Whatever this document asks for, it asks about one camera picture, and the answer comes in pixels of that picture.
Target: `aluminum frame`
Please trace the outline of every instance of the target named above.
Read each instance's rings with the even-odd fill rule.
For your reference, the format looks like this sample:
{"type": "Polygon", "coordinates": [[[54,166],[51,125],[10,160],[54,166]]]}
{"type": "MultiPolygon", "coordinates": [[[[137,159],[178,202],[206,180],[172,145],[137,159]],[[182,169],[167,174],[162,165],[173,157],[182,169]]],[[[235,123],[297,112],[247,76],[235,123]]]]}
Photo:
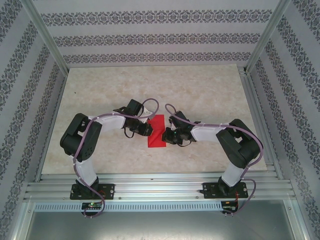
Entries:
{"type": "MultiPolygon", "coordinates": [[[[64,92],[65,92],[65,87],[66,87],[67,80],[68,80],[68,73],[66,75],[66,78],[67,79],[65,79],[63,84],[62,84],[62,90],[61,90],[62,94],[60,94],[60,96],[59,96],[59,99],[58,99],[58,102],[57,102],[57,106],[56,106],[56,109],[55,109],[55,113],[53,115],[53,119],[52,119],[52,123],[53,124],[51,124],[50,129],[49,129],[48,138],[50,138],[50,139],[51,139],[52,133],[54,131],[55,123],[56,123],[57,116],[58,116],[58,110],[59,110],[59,107],[60,107],[60,104],[61,104],[61,101],[62,101],[62,97],[63,97],[64,92]]],[[[41,179],[42,169],[44,168],[45,159],[46,159],[46,155],[47,155],[47,152],[48,152],[49,144],[50,144],[50,140],[46,141],[44,149],[43,149],[43,154],[41,156],[41,160],[40,160],[40,163],[39,163],[39,168],[38,168],[38,171],[37,171],[37,173],[35,175],[35,181],[36,182],[39,182],[40,179],[41,179]]]]}
{"type": "Polygon", "coordinates": [[[50,53],[59,66],[62,74],[66,77],[69,72],[69,67],[61,52],[59,51],[54,38],[51,36],[44,20],[42,19],[35,4],[33,3],[33,0],[21,0],[21,4],[31,18],[39,34],[41,35],[42,40],[50,50],[50,53]]]}
{"type": "Polygon", "coordinates": [[[251,56],[245,66],[245,70],[247,73],[250,73],[251,70],[255,67],[255,64],[267,45],[267,42],[269,41],[269,38],[271,37],[272,33],[277,27],[278,22],[280,21],[282,15],[285,13],[287,7],[289,6],[290,0],[279,0],[277,6],[275,7],[273,14],[270,17],[270,20],[268,21],[265,29],[263,30],[263,33],[257,42],[253,52],[251,53],[251,56]]]}
{"type": "MultiPolygon", "coordinates": [[[[295,239],[309,240],[310,236],[296,200],[291,181],[284,179],[282,176],[251,79],[246,75],[244,68],[239,67],[238,71],[257,135],[264,142],[264,158],[267,167],[266,171],[249,171],[246,174],[246,177],[250,177],[257,182],[257,189],[251,200],[283,200],[295,239]]],[[[202,189],[202,183],[217,182],[221,175],[222,172],[194,172],[99,174],[98,177],[100,183],[113,183],[116,185],[114,200],[108,201],[111,203],[127,203],[130,205],[155,202],[188,202],[197,205],[207,203],[208,200],[210,201],[210,199],[204,199],[203,195],[199,193],[199,190],[202,189]]],[[[37,203],[57,203],[63,205],[64,203],[83,203],[90,201],[69,199],[71,186],[75,183],[75,179],[76,176],[74,174],[46,175],[39,173],[37,182],[28,183],[12,239],[24,240],[27,238],[28,229],[37,203]]],[[[253,184],[251,182],[246,182],[246,184],[248,193],[251,194],[253,184]]],[[[232,201],[234,199],[213,199],[212,202],[228,200],[232,201]]]]}

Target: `enclosure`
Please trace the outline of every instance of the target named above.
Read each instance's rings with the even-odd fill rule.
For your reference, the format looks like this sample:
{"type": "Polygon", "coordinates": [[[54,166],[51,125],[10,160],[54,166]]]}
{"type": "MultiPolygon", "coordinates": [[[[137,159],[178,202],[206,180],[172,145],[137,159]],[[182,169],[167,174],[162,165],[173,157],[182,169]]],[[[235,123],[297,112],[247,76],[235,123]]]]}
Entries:
{"type": "Polygon", "coordinates": [[[319,0],[0,5],[1,239],[320,239],[319,0]],[[92,156],[113,199],[83,217],[90,200],[70,199],[63,133],[77,113],[148,98],[166,127],[170,103],[192,122],[241,119],[257,135],[263,158],[245,174],[256,189],[244,181],[255,192],[239,215],[221,213],[233,198],[200,192],[229,164],[218,143],[152,148],[115,130],[92,156]]]}

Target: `robotic arm base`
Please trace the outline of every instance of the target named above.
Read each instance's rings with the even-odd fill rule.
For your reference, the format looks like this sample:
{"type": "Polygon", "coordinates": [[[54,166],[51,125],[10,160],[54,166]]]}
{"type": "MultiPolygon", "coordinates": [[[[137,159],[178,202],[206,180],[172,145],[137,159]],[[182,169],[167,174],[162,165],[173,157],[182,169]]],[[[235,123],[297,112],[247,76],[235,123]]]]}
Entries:
{"type": "Polygon", "coordinates": [[[236,196],[240,199],[248,198],[248,190],[245,182],[238,182],[233,187],[223,185],[221,177],[218,182],[204,182],[202,190],[199,192],[203,194],[205,199],[235,199],[236,196]]]}
{"type": "MultiPolygon", "coordinates": [[[[70,199],[71,200],[100,200],[101,198],[92,192],[85,185],[75,180],[76,184],[72,185],[70,199]]],[[[111,183],[99,183],[98,177],[90,186],[98,193],[100,193],[105,200],[113,200],[115,194],[115,185],[111,183]]]]}

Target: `striped wallpaper border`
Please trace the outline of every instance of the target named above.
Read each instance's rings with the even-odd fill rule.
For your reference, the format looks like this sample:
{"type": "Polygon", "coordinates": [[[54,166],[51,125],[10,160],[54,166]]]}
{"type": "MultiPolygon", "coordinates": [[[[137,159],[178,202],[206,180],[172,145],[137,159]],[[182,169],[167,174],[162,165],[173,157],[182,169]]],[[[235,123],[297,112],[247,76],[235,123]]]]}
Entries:
{"type": "Polygon", "coordinates": [[[42,13],[48,26],[176,23],[266,23],[271,9],[42,13]]]}
{"type": "MultiPolygon", "coordinates": [[[[290,132],[288,130],[287,124],[284,120],[284,116],[279,107],[279,103],[271,86],[269,77],[265,70],[265,67],[259,58],[255,64],[255,69],[257,71],[259,81],[262,84],[263,91],[265,96],[267,97],[267,101],[270,107],[270,111],[272,113],[273,119],[275,121],[279,137],[282,141],[284,150],[286,152],[286,156],[288,159],[288,163],[291,165],[291,170],[293,176],[296,181],[296,185],[300,191],[300,195],[302,196],[302,202],[304,204],[306,213],[311,222],[311,226],[314,228],[314,233],[317,238],[320,238],[320,212],[318,207],[316,206],[316,199],[313,196],[312,191],[310,190],[310,184],[308,182],[308,176],[306,175],[304,168],[300,162],[300,157],[297,155],[296,146],[292,141],[290,136],[290,132]]],[[[254,81],[253,86],[258,95],[257,87],[254,81]]],[[[261,108],[263,108],[260,98],[258,97],[261,108]]]]}
{"type": "Polygon", "coordinates": [[[292,30],[287,18],[282,16],[277,25],[277,30],[285,43],[287,50],[294,61],[294,64],[302,77],[314,104],[320,112],[320,81],[312,62],[309,60],[306,51],[302,47],[297,35],[292,30]]]}
{"type": "Polygon", "coordinates": [[[296,127],[299,129],[301,139],[304,141],[310,160],[312,160],[315,173],[320,175],[320,145],[317,137],[309,124],[308,118],[300,104],[298,95],[295,93],[291,80],[285,70],[281,58],[279,57],[274,43],[270,40],[264,47],[264,50],[269,57],[274,73],[282,88],[283,95],[290,107],[291,115],[294,118],[296,127]]]}
{"type": "Polygon", "coordinates": [[[0,180],[3,179],[3,175],[7,171],[7,166],[12,157],[14,147],[16,146],[17,139],[24,125],[29,107],[34,98],[35,92],[38,87],[38,83],[41,80],[41,76],[47,64],[50,51],[44,44],[41,52],[34,64],[33,70],[20,98],[17,110],[14,113],[12,122],[10,123],[9,129],[6,131],[7,134],[3,139],[4,145],[0,148],[0,180]]]}
{"type": "Polygon", "coordinates": [[[172,33],[128,35],[58,36],[58,47],[167,45],[167,44],[256,44],[260,33],[172,33]]]}
{"type": "MultiPolygon", "coordinates": [[[[28,174],[28,169],[31,164],[32,157],[34,155],[35,146],[37,145],[37,140],[40,135],[41,128],[43,126],[45,116],[48,110],[49,105],[53,105],[51,103],[52,94],[55,90],[55,85],[58,82],[58,75],[60,73],[60,69],[56,63],[54,63],[50,76],[47,81],[46,88],[43,92],[43,96],[41,98],[36,116],[33,121],[33,125],[31,127],[31,131],[29,133],[28,139],[25,144],[25,148],[23,150],[23,154],[19,161],[19,167],[16,170],[14,175],[14,179],[12,181],[12,186],[10,188],[10,195],[7,197],[6,203],[4,203],[4,211],[1,213],[0,218],[0,239],[6,239],[7,234],[9,233],[10,225],[13,221],[13,216],[15,209],[18,205],[19,197],[22,191],[22,186],[24,181],[26,180],[26,176],[28,174]]],[[[62,92],[63,81],[61,82],[59,93],[55,105],[53,107],[53,111],[56,111],[58,105],[58,99],[62,92]]]]}
{"type": "Polygon", "coordinates": [[[247,61],[251,52],[160,52],[64,55],[67,64],[247,61]]]}
{"type": "Polygon", "coordinates": [[[30,21],[0,79],[0,113],[3,110],[3,106],[7,103],[7,98],[11,93],[37,35],[38,31],[32,21],[30,21]]]}
{"type": "Polygon", "coordinates": [[[21,9],[22,4],[19,0],[7,0],[3,4],[0,10],[0,43],[3,42],[21,9]]]}
{"type": "Polygon", "coordinates": [[[320,7],[314,0],[293,0],[293,3],[320,43],[320,7]]]}

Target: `cable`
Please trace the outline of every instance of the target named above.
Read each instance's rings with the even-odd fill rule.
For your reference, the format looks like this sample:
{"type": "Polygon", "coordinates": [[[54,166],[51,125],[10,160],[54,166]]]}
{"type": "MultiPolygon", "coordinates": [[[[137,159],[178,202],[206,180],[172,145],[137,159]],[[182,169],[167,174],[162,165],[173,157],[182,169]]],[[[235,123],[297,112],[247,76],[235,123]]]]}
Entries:
{"type": "Polygon", "coordinates": [[[182,148],[183,148],[183,147],[189,146],[191,143],[192,143],[192,142],[190,141],[189,144],[187,144],[187,145],[180,145],[179,143],[177,143],[177,145],[178,145],[179,147],[182,147],[182,148]]]}
{"type": "Polygon", "coordinates": [[[145,106],[144,106],[144,104],[142,104],[142,109],[141,109],[141,113],[140,113],[139,117],[141,117],[141,115],[144,113],[144,111],[145,111],[145,106]]]}
{"type": "Polygon", "coordinates": [[[128,139],[132,139],[135,135],[135,132],[132,132],[132,136],[128,136],[126,133],[126,128],[124,128],[124,135],[128,138],[128,139]]]}
{"type": "Polygon", "coordinates": [[[236,201],[236,208],[239,206],[239,202],[238,202],[238,200],[239,200],[239,194],[238,194],[238,191],[235,191],[235,201],[236,201]]]}
{"type": "Polygon", "coordinates": [[[245,203],[242,205],[242,207],[241,207],[238,211],[236,211],[236,212],[233,213],[233,212],[230,212],[230,211],[225,210],[226,212],[230,212],[230,213],[228,213],[228,215],[233,216],[233,215],[237,214],[238,212],[240,212],[240,211],[244,208],[245,205],[247,205],[247,203],[250,201],[250,199],[253,197],[253,195],[254,195],[254,193],[255,193],[255,191],[256,191],[256,187],[257,187],[256,181],[253,180],[253,179],[251,179],[251,178],[243,178],[243,177],[244,177],[244,175],[246,174],[246,172],[248,171],[248,169],[249,169],[252,165],[257,164],[257,163],[262,159],[262,157],[263,157],[263,155],[264,155],[264,148],[263,148],[261,142],[259,141],[259,139],[258,139],[253,133],[251,133],[251,132],[249,132],[249,131],[241,128],[241,127],[238,127],[238,126],[232,126],[232,125],[228,125],[228,124],[205,124],[205,123],[202,123],[202,124],[201,124],[201,123],[194,123],[194,122],[191,122],[191,121],[188,121],[188,120],[184,120],[184,119],[176,116],[174,113],[172,113],[172,112],[168,109],[168,106],[170,106],[170,107],[173,108],[174,113],[177,112],[176,109],[175,109],[175,107],[174,107],[173,105],[169,104],[169,103],[167,103],[166,105],[164,105],[164,108],[168,111],[168,113],[169,113],[171,116],[175,117],[176,119],[178,119],[178,120],[180,120],[180,121],[182,121],[182,122],[185,122],[185,123],[187,123],[187,124],[191,124],[191,125],[194,125],[194,126],[214,127],[214,128],[230,128],[230,129],[239,130],[239,131],[241,131],[241,132],[249,135],[250,137],[252,137],[252,138],[256,141],[256,143],[258,144],[259,149],[260,149],[260,155],[259,155],[259,157],[258,157],[257,160],[255,160],[254,162],[248,164],[248,165],[246,166],[245,170],[243,171],[243,173],[242,173],[241,176],[240,176],[240,178],[241,178],[242,180],[244,180],[244,181],[252,181],[252,182],[253,182],[254,187],[253,187],[252,193],[251,193],[251,195],[248,197],[248,199],[245,201],[245,203]]]}
{"type": "Polygon", "coordinates": [[[233,216],[233,215],[236,215],[236,214],[238,214],[239,212],[241,212],[241,211],[244,209],[244,207],[248,204],[248,202],[250,201],[250,199],[254,196],[254,193],[255,193],[256,188],[257,188],[257,183],[256,183],[256,181],[253,180],[252,178],[243,178],[242,180],[243,180],[243,181],[252,181],[252,182],[253,182],[253,190],[252,190],[250,196],[248,197],[248,199],[244,202],[244,204],[243,204],[236,212],[232,212],[232,211],[223,209],[224,212],[227,212],[226,215],[233,216]]]}
{"type": "Polygon", "coordinates": [[[102,195],[102,196],[106,196],[106,195],[107,195],[107,194],[106,194],[104,191],[102,191],[102,190],[98,191],[98,193],[104,194],[104,195],[102,195]]]}
{"type": "Polygon", "coordinates": [[[99,192],[97,192],[97,191],[94,190],[91,186],[89,186],[89,185],[81,178],[81,176],[80,176],[80,174],[79,174],[79,172],[78,172],[78,170],[77,170],[77,165],[76,165],[76,163],[77,163],[77,157],[78,157],[78,155],[79,155],[79,153],[80,153],[80,151],[81,151],[81,148],[82,148],[82,146],[83,146],[83,144],[84,144],[84,142],[85,142],[85,139],[86,139],[86,136],[87,136],[87,133],[88,133],[88,131],[89,131],[89,128],[90,128],[91,124],[92,124],[95,120],[97,120],[98,118],[102,118],[102,117],[105,117],[105,116],[122,116],[122,117],[132,118],[132,119],[152,118],[153,116],[156,115],[156,113],[157,113],[158,110],[159,110],[159,102],[158,102],[156,99],[154,99],[154,98],[148,98],[148,99],[144,100],[144,102],[142,103],[142,105],[143,105],[144,103],[146,103],[147,101],[150,101],[150,100],[156,102],[157,107],[156,107],[156,110],[155,110],[152,114],[150,114],[150,115],[148,115],[148,116],[130,116],[130,115],[125,115],[125,114],[121,114],[121,113],[117,113],[117,112],[104,113],[104,114],[101,114],[101,115],[99,115],[99,116],[96,116],[96,117],[92,118],[92,119],[89,121],[88,125],[86,126],[85,131],[83,132],[83,136],[82,136],[82,138],[81,138],[80,144],[79,144],[79,146],[78,146],[78,148],[77,148],[77,150],[76,150],[76,152],[75,152],[75,155],[73,156],[73,159],[72,159],[72,160],[73,160],[73,170],[74,170],[76,176],[79,178],[80,182],[81,182],[83,185],[85,185],[88,189],[90,189],[93,193],[95,193],[96,195],[99,196],[99,198],[101,199],[101,201],[102,201],[102,203],[103,203],[103,207],[102,207],[102,209],[101,209],[99,212],[97,212],[95,215],[92,215],[92,216],[86,215],[86,211],[87,211],[87,208],[86,208],[86,209],[83,211],[83,215],[84,215],[85,218],[91,218],[91,219],[92,219],[92,218],[96,218],[96,217],[98,217],[98,216],[105,210],[105,208],[106,208],[105,198],[104,198],[99,192]]]}

